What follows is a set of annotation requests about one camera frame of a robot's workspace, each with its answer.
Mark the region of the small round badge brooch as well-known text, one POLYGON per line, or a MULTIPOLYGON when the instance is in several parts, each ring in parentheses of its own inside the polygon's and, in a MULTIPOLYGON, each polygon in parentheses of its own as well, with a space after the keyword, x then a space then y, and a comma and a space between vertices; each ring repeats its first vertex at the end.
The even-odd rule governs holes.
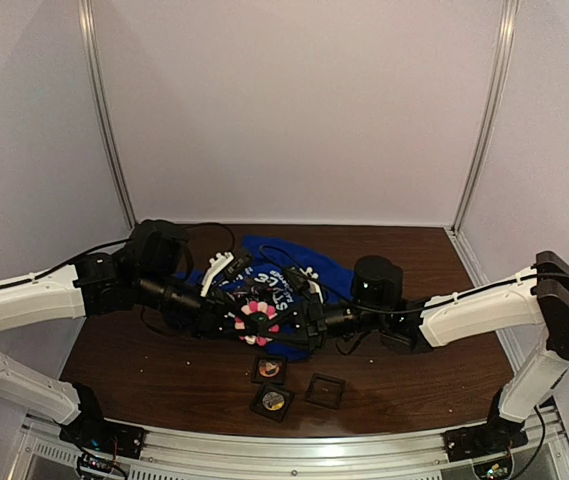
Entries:
POLYGON ((279 392, 268 391, 263 395, 261 404, 268 411, 279 411, 285 406, 286 399, 279 392))

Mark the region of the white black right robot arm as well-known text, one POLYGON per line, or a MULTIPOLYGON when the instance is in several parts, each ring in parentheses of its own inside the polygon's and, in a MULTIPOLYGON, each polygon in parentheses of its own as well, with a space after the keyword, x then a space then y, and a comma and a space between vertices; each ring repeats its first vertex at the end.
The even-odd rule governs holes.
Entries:
POLYGON ((325 303, 317 295, 251 327, 282 343, 313 351, 329 338, 377 331, 390 347, 429 352, 458 340, 522 325, 542 336, 513 378, 495 396, 487 420, 494 428, 521 425, 569 370, 569 265, 552 251, 503 280, 463 292, 409 302, 403 271, 368 255, 353 270, 351 296, 325 303))

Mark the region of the pink flower plush brooch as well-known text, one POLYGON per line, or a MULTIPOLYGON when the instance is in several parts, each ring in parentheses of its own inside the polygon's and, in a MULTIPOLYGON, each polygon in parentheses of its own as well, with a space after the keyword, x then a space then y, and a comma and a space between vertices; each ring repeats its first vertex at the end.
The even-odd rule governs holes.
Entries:
MULTIPOLYGON (((263 323, 266 323, 267 321, 273 320, 277 316, 277 313, 278 312, 277 312, 277 309, 275 308, 275 306, 269 304, 269 319, 268 320, 265 320, 265 319, 261 320, 257 314, 253 314, 251 316, 247 316, 243 313, 242 314, 244 315, 244 317, 249 318, 250 320, 254 321, 257 324, 263 324, 263 323)), ((269 333, 270 332, 277 333, 279 331, 280 331, 279 325, 273 325, 269 328, 269 333)), ((265 347, 266 344, 269 342, 269 339, 266 337, 266 340, 240 340, 240 341, 244 341, 248 345, 265 347)))

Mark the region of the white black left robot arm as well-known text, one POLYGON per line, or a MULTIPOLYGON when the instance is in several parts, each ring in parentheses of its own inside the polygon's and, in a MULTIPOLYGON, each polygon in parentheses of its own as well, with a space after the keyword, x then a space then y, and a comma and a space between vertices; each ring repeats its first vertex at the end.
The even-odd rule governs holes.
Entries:
MULTIPOLYGON (((82 319, 136 306, 185 316, 201 335, 269 338, 275 329, 259 323, 212 283, 234 260, 230 252, 209 261, 198 287, 176 277, 193 267, 187 228, 145 220, 115 252, 93 247, 40 273, 0 283, 0 332, 58 319, 82 319)), ((38 412, 62 426, 99 425, 103 413, 89 387, 43 375, 0 351, 0 398, 38 412)))

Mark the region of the blue printed t-shirt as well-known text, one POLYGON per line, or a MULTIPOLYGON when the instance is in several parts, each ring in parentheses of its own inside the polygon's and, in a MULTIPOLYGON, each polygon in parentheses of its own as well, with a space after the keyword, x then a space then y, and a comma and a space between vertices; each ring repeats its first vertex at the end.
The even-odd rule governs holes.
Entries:
MULTIPOLYGON (((253 255, 253 263, 233 281, 228 281, 220 275, 214 281, 208 294, 208 296, 214 293, 222 294, 227 300, 228 314, 234 314, 244 320, 246 317, 240 309, 251 300, 264 301, 275 306, 277 310, 285 310, 310 298, 312 295, 302 296, 293 291, 285 279, 283 271, 291 266, 311 266, 319 274, 319 285, 324 295, 324 303, 351 298, 350 285, 353 272, 312 249, 280 238, 255 235, 246 236, 243 239, 242 248, 253 255)), ((188 282, 200 288, 204 272, 191 275, 188 282)), ((232 321, 226 318, 224 331, 228 329, 235 332, 237 337, 245 334, 244 331, 236 331, 232 321)), ((266 350, 265 352, 270 355, 284 356, 290 361, 302 361, 310 357, 310 352, 267 352, 266 350)))

